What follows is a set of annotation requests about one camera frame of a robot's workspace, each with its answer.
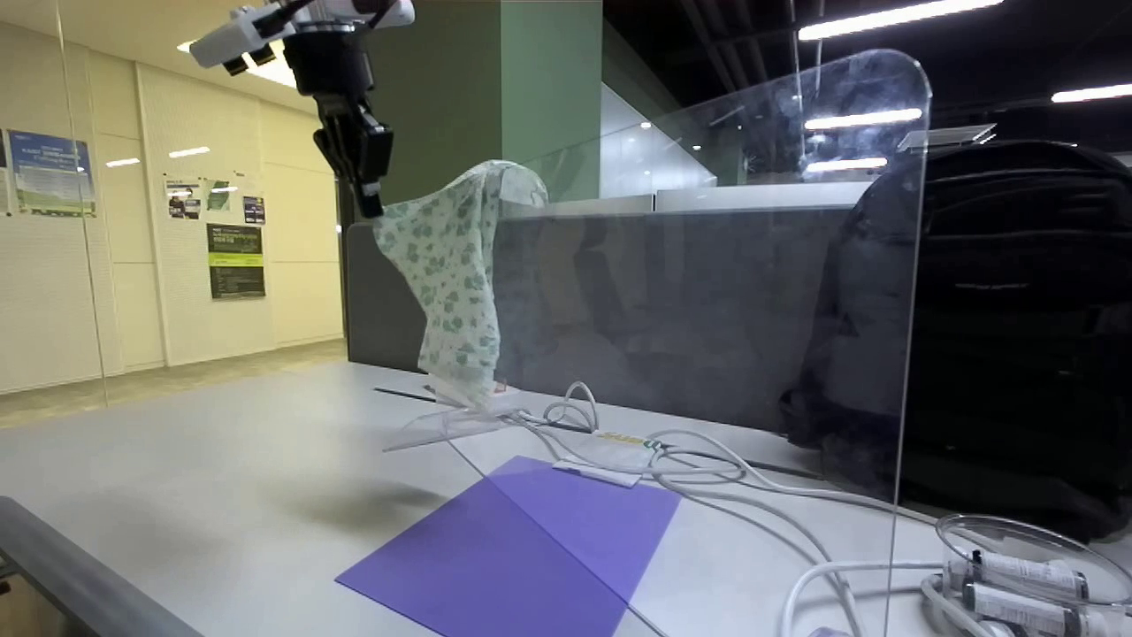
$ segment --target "white cable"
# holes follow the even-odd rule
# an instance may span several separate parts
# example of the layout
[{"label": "white cable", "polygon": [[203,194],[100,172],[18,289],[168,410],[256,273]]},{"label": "white cable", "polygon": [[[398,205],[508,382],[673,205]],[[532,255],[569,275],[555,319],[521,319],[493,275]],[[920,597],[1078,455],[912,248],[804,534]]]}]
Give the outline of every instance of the white cable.
[{"label": "white cable", "polygon": [[[695,502],[695,508],[706,508],[706,509],[713,509],[713,514],[736,517],[736,520],[743,520],[743,525],[751,525],[751,528],[778,537],[778,543],[787,545],[795,555],[804,555],[810,567],[817,567],[820,561],[825,561],[825,563],[830,561],[828,549],[812,537],[810,528],[804,528],[795,517],[787,517],[787,514],[781,514],[781,509],[775,509],[775,508],[739,501],[739,502],[751,502],[751,508],[759,508],[759,509],[781,517],[787,528],[795,528],[804,537],[810,537],[810,545],[820,553],[820,561],[812,561],[804,545],[795,545],[791,537],[778,534],[775,528],[768,528],[768,525],[759,525],[759,520],[752,520],[752,517],[743,517],[739,509],[727,509],[727,508],[709,502],[709,501],[716,501],[716,496],[686,491],[686,488],[679,488],[679,484],[664,484],[664,488],[674,491],[674,496],[683,496],[683,501],[690,501],[690,502]],[[857,597],[852,597],[852,591],[850,591],[850,582],[837,576],[837,574],[828,574],[825,582],[828,582],[828,589],[837,594],[837,603],[843,603],[843,608],[846,608],[846,620],[850,620],[850,629],[852,629],[857,637],[861,637],[858,608],[857,608]]]},{"label": "white cable", "polygon": [[716,444],[716,440],[706,440],[700,431],[683,431],[683,428],[673,428],[673,431],[657,431],[649,437],[649,444],[661,444],[668,437],[683,437],[683,440],[700,440],[706,445],[713,445],[716,455],[725,455],[727,461],[739,461],[755,484],[752,488],[768,488],[768,491],[781,491],[781,496],[798,496],[798,501],[828,501],[828,502],[852,502],[852,508],[866,508],[866,509],[879,509],[879,514],[896,514],[896,517],[905,517],[905,520],[917,520],[917,525],[927,525],[932,528],[937,520],[927,517],[927,514],[917,514],[917,509],[905,509],[905,508],[892,508],[884,501],[868,501],[868,496],[852,496],[852,491],[830,491],[830,488],[798,488],[798,484],[781,484],[781,483],[771,483],[764,471],[751,469],[732,445]]},{"label": "white cable", "polygon": [[820,563],[807,569],[785,594],[781,616],[778,616],[778,637],[791,637],[791,614],[798,604],[798,594],[812,576],[825,574],[846,574],[846,569],[946,569],[944,563]]},{"label": "white cable", "polygon": [[[629,471],[629,469],[608,469],[608,465],[581,455],[576,445],[563,444],[563,440],[560,440],[555,431],[548,431],[545,424],[532,424],[532,423],[525,419],[525,410],[502,416],[498,423],[531,431],[555,461],[563,461],[563,455],[565,455],[574,465],[590,465],[590,469],[615,471],[615,475],[649,479],[649,483],[657,483],[657,484],[664,484],[664,488],[673,488],[673,491],[679,491],[679,496],[690,496],[690,501],[700,502],[700,508],[709,508],[709,509],[716,509],[716,514],[727,514],[727,517],[736,517],[736,520],[746,520],[746,525],[768,532],[771,537],[778,537],[781,545],[795,549],[795,553],[807,555],[810,563],[817,563],[817,561],[812,561],[807,549],[798,549],[795,543],[787,543],[785,534],[778,534],[778,532],[771,532],[771,528],[764,528],[764,525],[755,525],[755,520],[751,520],[751,517],[743,517],[743,514],[736,514],[736,509],[713,508],[713,502],[706,502],[706,496],[700,496],[700,491],[695,491],[695,496],[692,496],[692,491],[683,491],[683,488],[673,484],[668,479],[709,479],[709,483],[683,483],[683,484],[746,484],[746,488],[759,488],[759,491],[798,496],[798,501],[828,501],[828,502],[850,502],[850,508],[866,508],[866,509],[879,509],[879,514],[897,514],[897,517],[909,517],[909,520],[917,520],[917,525],[932,525],[932,517],[924,517],[924,514],[912,514],[912,509],[903,509],[903,508],[892,508],[892,502],[879,502],[879,501],[868,501],[868,496],[850,496],[850,491],[830,491],[830,488],[798,488],[798,484],[771,483],[764,471],[751,469],[732,445],[725,445],[725,444],[716,444],[716,440],[706,440],[706,437],[700,437],[700,431],[673,428],[673,431],[649,437],[644,445],[653,450],[653,457],[646,457],[646,469]],[[545,406],[545,423],[548,423],[548,424],[588,424],[588,428],[596,428],[596,402],[594,402],[590,386],[574,382],[574,386],[565,390],[565,402],[563,402],[563,403]],[[695,444],[716,450],[716,461],[720,461],[725,469],[732,469],[736,475],[705,471],[705,469],[695,469],[695,465],[686,465],[686,471],[661,471],[661,469],[653,469],[661,457],[664,457],[664,461],[674,461],[674,457],[683,455],[683,450],[668,445],[668,440],[695,440]],[[755,502],[755,501],[739,501],[739,496],[725,496],[725,501],[751,502],[751,508],[755,508],[755,509],[775,514],[778,520],[785,520],[787,528],[795,528],[825,561],[830,561],[828,549],[812,537],[812,532],[807,532],[795,517],[787,517],[787,514],[781,514],[781,509],[775,509],[775,508],[764,508],[764,502]],[[857,633],[857,637],[861,633],[857,597],[852,597],[850,584],[837,576],[843,569],[944,569],[944,567],[937,567],[937,563],[820,563],[820,567],[810,567],[810,569],[795,582],[795,589],[791,589],[791,594],[787,594],[787,603],[785,603],[781,637],[791,633],[795,597],[798,597],[798,591],[804,591],[812,576],[828,576],[828,584],[834,589],[837,603],[846,604],[846,616],[850,616],[852,633]]]},{"label": "white cable", "polygon": [[929,604],[929,608],[937,608],[940,616],[946,616],[955,628],[963,628],[966,633],[973,633],[973,637],[992,637],[986,628],[978,628],[963,604],[955,604],[950,597],[944,597],[940,591],[937,591],[937,584],[940,584],[940,576],[927,576],[924,584],[920,584],[920,594],[924,594],[924,603]]},{"label": "white cable", "polygon": [[[446,444],[453,445],[453,455],[459,455],[476,475],[481,475],[481,469],[449,440],[449,419],[453,416],[442,416],[446,419]],[[563,455],[555,450],[555,445],[563,445],[560,444],[560,437],[552,437],[552,431],[541,431],[541,428],[532,428],[532,424],[523,424],[523,423],[508,423],[508,419],[498,419],[502,424],[508,424],[508,428],[523,428],[523,431],[531,431],[555,461],[563,461]],[[644,614],[635,614],[634,604],[629,604],[629,597],[623,597],[618,594],[618,603],[626,604],[626,614],[634,616],[634,620],[640,620],[640,628],[646,628],[653,637],[664,637],[664,629],[657,628],[657,623],[649,623]]]},{"label": "white cable", "polygon": [[548,403],[541,410],[545,423],[552,424],[569,424],[569,428],[596,428],[596,402],[594,390],[588,382],[569,382],[565,398]]}]

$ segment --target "cloth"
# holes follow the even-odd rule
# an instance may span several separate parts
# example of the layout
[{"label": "cloth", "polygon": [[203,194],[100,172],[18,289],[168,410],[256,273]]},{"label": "cloth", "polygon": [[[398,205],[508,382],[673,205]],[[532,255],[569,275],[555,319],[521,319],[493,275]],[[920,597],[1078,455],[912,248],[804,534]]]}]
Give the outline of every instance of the cloth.
[{"label": "cloth", "polygon": [[485,406],[493,390],[498,319],[492,252],[502,201],[545,205],[545,183],[521,163],[488,160],[433,194],[384,205],[373,241],[424,310],[418,364],[433,393]]}]

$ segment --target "white table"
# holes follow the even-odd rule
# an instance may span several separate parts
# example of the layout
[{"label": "white table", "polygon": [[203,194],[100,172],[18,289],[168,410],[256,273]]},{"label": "white table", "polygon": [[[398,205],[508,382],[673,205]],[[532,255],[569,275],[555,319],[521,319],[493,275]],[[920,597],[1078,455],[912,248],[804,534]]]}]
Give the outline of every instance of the white table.
[{"label": "white table", "polygon": [[[345,591],[337,576],[476,483],[453,445],[381,455],[381,431],[433,410],[418,376],[324,364],[186,398],[0,431],[0,496],[152,594],[207,637],[427,633]],[[709,428],[603,406],[618,437]],[[746,457],[807,469],[807,455],[759,431],[713,428]],[[462,440],[481,469],[545,457],[525,431]],[[834,561],[940,561],[932,532],[837,502],[768,496],[807,520]],[[804,574],[775,537],[683,502],[634,608],[673,637],[775,633]],[[846,628],[837,604],[804,604],[798,633]],[[861,603],[868,633],[884,604]],[[892,633],[927,633],[917,597],[892,604]]]}]

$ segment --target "ceiling light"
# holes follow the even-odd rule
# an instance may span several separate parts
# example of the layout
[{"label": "ceiling light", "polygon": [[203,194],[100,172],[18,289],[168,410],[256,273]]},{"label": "ceiling light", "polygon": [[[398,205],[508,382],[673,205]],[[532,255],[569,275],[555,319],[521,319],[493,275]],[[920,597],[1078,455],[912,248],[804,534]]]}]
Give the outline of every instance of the ceiling light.
[{"label": "ceiling light", "polygon": [[929,4],[912,4],[912,8],[896,8],[896,10],[877,10],[877,13],[857,13],[843,22],[817,22],[798,34],[804,42],[820,42],[820,39],[843,39],[852,34],[877,34],[877,28],[896,28],[909,22],[929,22],[944,13],[966,13],[966,10],[984,10],[996,8],[1001,0],[929,0]]},{"label": "ceiling light", "polygon": [[1052,94],[1052,104],[1100,104],[1100,98],[1132,98],[1132,85]]},{"label": "ceiling light", "polygon": [[812,118],[807,130],[843,130],[843,129],[887,129],[920,122],[924,109],[872,109],[872,113],[850,113],[850,118]]},{"label": "ceiling light", "polygon": [[884,157],[858,157],[858,160],[810,163],[807,174],[852,174],[852,172],[879,172],[879,168],[887,168]]},{"label": "ceiling light", "polygon": [[115,172],[115,168],[137,168],[141,160],[137,157],[122,157],[122,160],[110,160],[106,168]]},{"label": "ceiling light", "polygon": [[186,160],[186,157],[207,157],[207,144],[195,144],[195,148],[172,148],[168,160]]}]

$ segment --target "purple cloth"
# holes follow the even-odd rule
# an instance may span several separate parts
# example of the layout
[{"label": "purple cloth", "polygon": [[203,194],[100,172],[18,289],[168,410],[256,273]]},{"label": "purple cloth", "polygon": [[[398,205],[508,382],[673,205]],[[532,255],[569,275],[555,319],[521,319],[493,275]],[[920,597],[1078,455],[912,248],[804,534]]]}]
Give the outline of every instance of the purple cloth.
[{"label": "purple cloth", "polygon": [[339,584],[446,637],[603,637],[674,502],[508,461]]}]

